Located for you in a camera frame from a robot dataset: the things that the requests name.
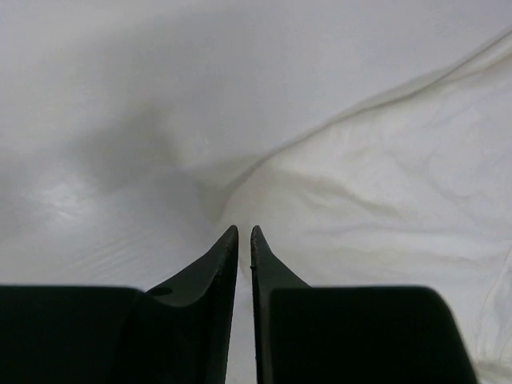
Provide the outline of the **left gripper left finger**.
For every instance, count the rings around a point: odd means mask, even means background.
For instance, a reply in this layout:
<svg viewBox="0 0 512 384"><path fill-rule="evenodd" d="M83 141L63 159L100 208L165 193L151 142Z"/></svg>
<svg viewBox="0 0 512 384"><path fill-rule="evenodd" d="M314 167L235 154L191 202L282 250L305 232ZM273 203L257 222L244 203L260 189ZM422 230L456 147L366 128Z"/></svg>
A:
<svg viewBox="0 0 512 384"><path fill-rule="evenodd" d="M1 288L4 383L223 383L238 229L142 291L115 286Z"/></svg>

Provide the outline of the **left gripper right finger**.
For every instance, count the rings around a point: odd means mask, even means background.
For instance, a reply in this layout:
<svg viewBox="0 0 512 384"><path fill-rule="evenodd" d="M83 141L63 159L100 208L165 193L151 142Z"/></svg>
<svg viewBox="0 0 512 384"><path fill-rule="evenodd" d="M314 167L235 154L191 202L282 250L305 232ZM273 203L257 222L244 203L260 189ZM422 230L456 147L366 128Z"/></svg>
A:
<svg viewBox="0 0 512 384"><path fill-rule="evenodd" d="M316 287L250 237L260 383L474 383L450 308L424 286Z"/></svg>

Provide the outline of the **white tank top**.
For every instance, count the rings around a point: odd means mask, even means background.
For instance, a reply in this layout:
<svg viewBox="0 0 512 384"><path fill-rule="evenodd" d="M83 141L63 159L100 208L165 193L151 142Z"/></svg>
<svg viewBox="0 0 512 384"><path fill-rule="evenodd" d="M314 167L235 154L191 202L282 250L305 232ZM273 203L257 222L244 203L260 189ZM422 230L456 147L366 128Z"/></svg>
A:
<svg viewBox="0 0 512 384"><path fill-rule="evenodd" d="M481 383L511 380L511 36L404 98L271 156L221 221L316 285L421 284L447 301Z"/></svg>

